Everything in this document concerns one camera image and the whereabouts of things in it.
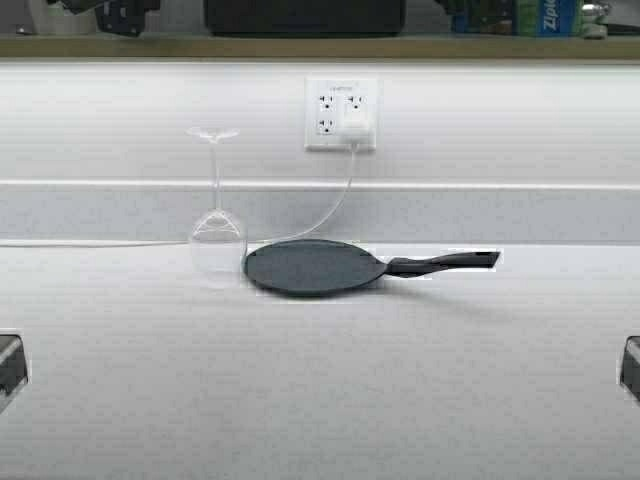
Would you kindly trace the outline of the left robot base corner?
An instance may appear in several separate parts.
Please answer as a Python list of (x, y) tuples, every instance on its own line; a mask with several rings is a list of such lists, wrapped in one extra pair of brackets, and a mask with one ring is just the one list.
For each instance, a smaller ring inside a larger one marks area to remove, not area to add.
[(20, 335), (1, 333), (1, 412), (29, 382), (25, 346)]

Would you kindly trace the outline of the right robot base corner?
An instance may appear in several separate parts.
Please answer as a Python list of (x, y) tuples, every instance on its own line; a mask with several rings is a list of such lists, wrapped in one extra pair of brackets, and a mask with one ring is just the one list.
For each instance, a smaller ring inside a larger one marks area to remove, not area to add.
[(639, 337), (627, 338), (620, 365), (620, 384), (636, 399), (640, 399)]

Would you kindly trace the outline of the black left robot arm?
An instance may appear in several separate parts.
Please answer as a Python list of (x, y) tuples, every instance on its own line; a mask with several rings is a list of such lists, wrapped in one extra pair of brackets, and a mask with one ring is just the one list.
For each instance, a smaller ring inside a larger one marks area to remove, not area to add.
[(125, 37), (139, 37), (146, 26), (146, 14), (161, 8), (160, 0), (61, 0), (74, 15), (95, 13), (100, 31)]

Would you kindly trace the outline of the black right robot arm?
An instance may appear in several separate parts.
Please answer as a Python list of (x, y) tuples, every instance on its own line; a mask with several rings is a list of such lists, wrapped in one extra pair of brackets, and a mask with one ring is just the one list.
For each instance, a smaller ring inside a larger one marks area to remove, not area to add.
[(457, 34), (511, 35), (514, 4), (508, 0), (438, 0)]

